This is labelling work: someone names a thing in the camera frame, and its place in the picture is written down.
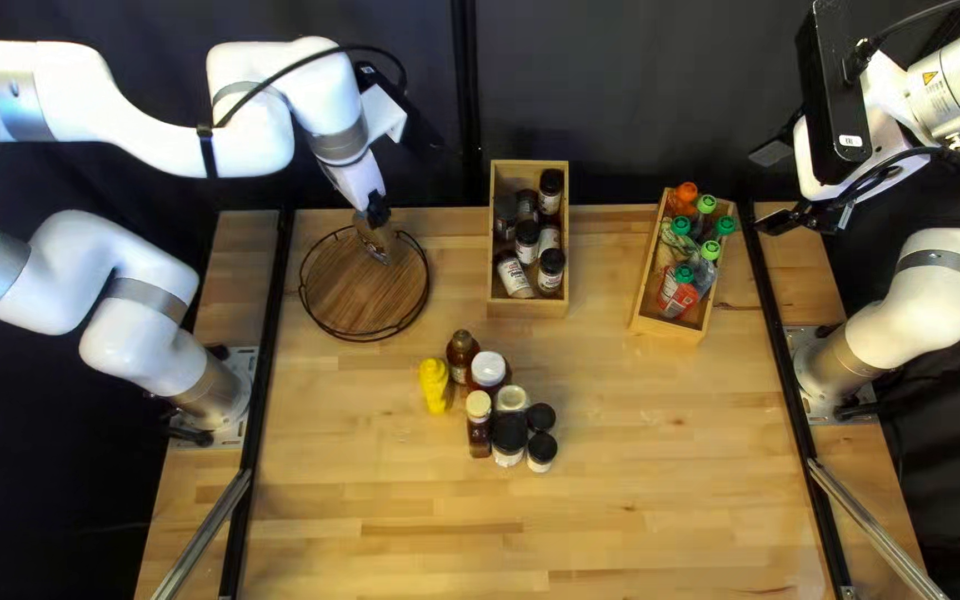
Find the wooden box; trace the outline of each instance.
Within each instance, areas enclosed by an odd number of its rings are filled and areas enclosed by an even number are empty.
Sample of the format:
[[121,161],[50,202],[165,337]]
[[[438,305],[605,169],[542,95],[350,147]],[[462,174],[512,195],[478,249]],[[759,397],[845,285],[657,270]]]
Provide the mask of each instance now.
[[[633,304],[632,321],[628,329],[639,333],[653,333],[680,339],[691,344],[698,344],[706,336],[709,327],[709,311],[713,308],[713,298],[717,293],[717,284],[720,283],[720,266],[724,261],[722,253],[717,258],[718,278],[706,293],[706,296],[697,302],[694,307],[688,308],[681,318],[666,319],[660,316],[658,308],[658,291],[661,287],[660,269],[655,272],[654,264],[657,260],[657,250],[660,243],[661,219],[666,212],[669,199],[674,194],[672,188],[666,188],[658,205],[658,216],[654,220],[651,230],[651,243],[647,246],[647,256],[643,261],[643,277],[639,283],[639,292],[636,293],[636,302]],[[736,205],[726,199],[717,200],[717,208],[713,211],[713,218],[731,214],[735,216]]]
[[[495,239],[495,198],[503,194],[514,194],[518,190],[540,189],[540,173],[546,169],[559,169],[564,174],[561,208],[558,218],[561,220],[561,249],[566,253],[566,271],[561,289],[553,296],[542,296],[536,290],[536,297],[527,300],[510,298],[502,279],[495,269],[495,255],[503,250],[513,250],[513,241]],[[564,160],[492,160],[491,161],[491,197],[487,205],[487,316],[494,318],[566,318],[568,314],[568,271],[573,265],[573,255],[568,251],[568,162]],[[536,288],[536,275],[539,261],[525,269],[528,281]]]

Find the orange cap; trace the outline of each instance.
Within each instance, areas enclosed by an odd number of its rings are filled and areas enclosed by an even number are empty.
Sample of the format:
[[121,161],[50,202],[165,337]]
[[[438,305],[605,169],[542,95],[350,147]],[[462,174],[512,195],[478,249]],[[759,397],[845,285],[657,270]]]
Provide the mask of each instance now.
[[684,182],[676,186],[676,199],[681,204],[687,204],[688,202],[694,202],[695,198],[699,198],[699,187],[691,182]]

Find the wooden table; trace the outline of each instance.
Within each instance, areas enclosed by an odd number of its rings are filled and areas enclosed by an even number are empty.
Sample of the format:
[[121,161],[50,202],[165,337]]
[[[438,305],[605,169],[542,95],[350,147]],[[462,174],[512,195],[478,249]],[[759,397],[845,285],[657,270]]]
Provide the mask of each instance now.
[[[248,599],[833,597],[741,236],[727,243],[713,324],[692,349],[626,331],[655,207],[574,212],[567,319],[489,321],[486,210],[395,211],[428,251],[432,295],[412,328],[371,345],[321,333],[294,291],[304,252],[349,212],[298,215]],[[257,343],[274,225],[270,212],[222,214],[203,342]],[[788,324],[843,319],[816,234],[763,243]],[[446,416],[424,410],[416,365],[460,327],[558,410],[549,473],[468,458],[460,402]],[[814,437],[822,462],[919,561],[879,427],[815,427]],[[237,451],[169,453],[137,598],[153,592],[238,461]],[[836,517],[856,584],[870,598],[902,597]],[[224,533],[180,598],[217,596]]]

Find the round tray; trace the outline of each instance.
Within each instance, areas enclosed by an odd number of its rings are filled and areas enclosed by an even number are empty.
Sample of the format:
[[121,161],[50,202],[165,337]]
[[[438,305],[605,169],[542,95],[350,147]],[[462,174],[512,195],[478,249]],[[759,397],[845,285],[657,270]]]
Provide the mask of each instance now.
[[428,257],[401,229],[389,255],[389,265],[370,256],[352,225],[321,238],[299,266],[302,307],[346,342],[379,342],[403,331],[428,302]]

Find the yellow mustard bottle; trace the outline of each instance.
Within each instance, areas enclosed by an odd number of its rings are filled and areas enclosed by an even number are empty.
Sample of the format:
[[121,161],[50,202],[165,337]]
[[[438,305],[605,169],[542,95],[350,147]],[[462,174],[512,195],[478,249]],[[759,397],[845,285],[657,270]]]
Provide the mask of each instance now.
[[428,412],[443,414],[447,410],[447,382],[450,372],[443,359],[424,359],[420,362],[420,389],[424,391],[424,403],[428,405]]

